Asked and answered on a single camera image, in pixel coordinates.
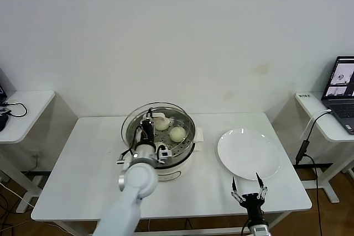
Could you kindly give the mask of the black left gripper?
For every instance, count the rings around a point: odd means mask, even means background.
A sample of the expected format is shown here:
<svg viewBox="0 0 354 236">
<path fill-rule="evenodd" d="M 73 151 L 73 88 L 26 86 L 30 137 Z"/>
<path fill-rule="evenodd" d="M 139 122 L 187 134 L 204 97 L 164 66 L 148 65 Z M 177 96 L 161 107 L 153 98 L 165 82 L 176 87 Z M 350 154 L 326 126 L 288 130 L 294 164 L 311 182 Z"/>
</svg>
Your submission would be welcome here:
<svg viewBox="0 0 354 236">
<path fill-rule="evenodd" d="M 148 144 L 154 145 L 154 125 L 153 121 L 156 120 L 156 113 L 152 113 L 152 109 L 149 108 L 146 113 L 146 119 L 140 122 L 140 137 L 137 140 L 137 145 Z"/>
</svg>

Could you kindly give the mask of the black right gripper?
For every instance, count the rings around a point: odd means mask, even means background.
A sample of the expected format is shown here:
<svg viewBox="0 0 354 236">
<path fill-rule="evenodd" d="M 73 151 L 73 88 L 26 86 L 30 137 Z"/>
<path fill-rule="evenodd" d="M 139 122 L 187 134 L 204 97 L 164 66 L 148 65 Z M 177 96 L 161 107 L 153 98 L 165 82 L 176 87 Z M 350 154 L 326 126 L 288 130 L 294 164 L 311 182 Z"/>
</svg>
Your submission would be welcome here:
<svg viewBox="0 0 354 236">
<path fill-rule="evenodd" d="M 268 192 L 268 187 L 264 185 L 263 180 L 258 173 L 256 173 L 256 177 L 260 188 L 259 192 L 247 193 L 244 195 L 238 193 L 235 178 L 232 177 L 231 195 L 240 203 L 240 206 L 246 209 L 249 216 L 263 215 L 262 206 L 265 203 L 265 196 Z"/>
</svg>

